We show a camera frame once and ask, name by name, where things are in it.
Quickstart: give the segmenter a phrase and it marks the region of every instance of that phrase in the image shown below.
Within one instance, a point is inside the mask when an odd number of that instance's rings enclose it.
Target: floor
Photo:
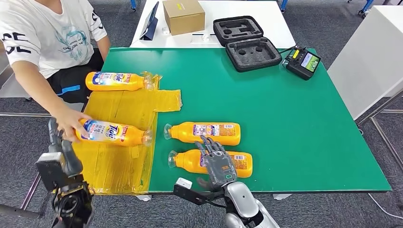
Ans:
[[[129,46],[145,0],[137,1],[137,12],[129,0],[90,0],[103,20],[114,46]],[[356,12],[364,0],[290,0],[284,14],[301,45],[316,48],[329,67],[362,19]],[[394,108],[403,109],[403,99]],[[0,99],[0,112],[44,112],[36,103],[23,99]],[[380,125],[403,156],[403,115],[381,114]],[[0,203],[20,206],[36,175],[33,163],[47,151],[47,119],[3,118],[0,122]],[[403,175],[371,122],[363,125],[364,138],[384,171],[393,191],[374,194],[390,213],[402,216]],[[301,194],[286,200],[256,195],[282,228],[392,228],[403,221],[385,215],[367,194]],[[42,184],[29,209],[43,206],[45,217],[37,220],[0,215],[2,227],[50,227],[53,212],[49,194]],[[224,211],[212,206],[195,206],[175,196],[156,196],[142,202],[133,196],[95,196],[92,228],[221,228]]]

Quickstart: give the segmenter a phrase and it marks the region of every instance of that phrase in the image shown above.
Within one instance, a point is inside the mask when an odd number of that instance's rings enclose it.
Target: hand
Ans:
[[[80,132],[84,137],[89,137],[88,132],[79,122],[80,119],[92,119],[90,116],[73,110],[69,107],[64,107],[52,114],[56,118],[59,125],[58,130],[63,130],[63,139],[75,142],[78,140],[75,131]]]
[[[197,183],[209,191],[219,191],[222,186],[237,180],[234,164],[230,155],[225,152],[224,147],[219,142],[215,142],[210,137],[200,137],[206,149],[203,148],[201,143],[194,143],[203,156],[210,179],[209,181],[205,181],[203,178],[198,178]]]

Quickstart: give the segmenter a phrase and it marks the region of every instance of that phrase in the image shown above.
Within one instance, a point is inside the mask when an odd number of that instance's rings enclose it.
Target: orange plastic bottle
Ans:
[[[86,77],[86,86],[92,91],[154,89],[151,75],[141,77],[130,73],[91,72]]]
[[[87,119],[81,119],[80,123],[89,133],[89,138],[86,138],[76,131],[77,138],[82,141],[103,142],[119,146],[135,146],[139,144],[149,146],[153,138],[151,130],[141,131],[126,124]]]
[[[234,162],[238,177],[248,178],[252,175],[252,155],[233,151],[227,151],[227,153]],[[203,155],[200,153],[200,150],[197,149],[189,150],[184,153],[171,151],[168,156],[168,165],[170,167],[184,168],[188,172],[208,173],[204,164]]]
[[[203,142],[201,135],[211,137],[222,145],[235,146],[240,143],[240,125],[237,123],[194,123],[184,122],[177,126],[166,124],[165,139],[179,139],[184,143]]]

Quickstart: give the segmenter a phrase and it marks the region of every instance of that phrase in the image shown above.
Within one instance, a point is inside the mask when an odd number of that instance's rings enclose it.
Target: yellow tape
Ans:
[[[160,77],[153,78],[159,87]],[[93,119],[152,129],[150,147],[121,147],[77,142],[73,148],[82,161],[84,179],[96,194],[142,194],[148,191],[153,165],[157,112],[179,111],[180,90],[93,92],[84,113]]]

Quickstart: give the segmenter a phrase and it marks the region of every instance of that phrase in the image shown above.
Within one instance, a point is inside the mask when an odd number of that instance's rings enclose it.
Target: person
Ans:
[[[101,70],[110,48],[88,0],[0,0],[0,39],[16,80],[57,119],[65,138],[76,140],[74,130],[88,137],[78,120],[90,117],[63,102],[87,102],[85,77]]]

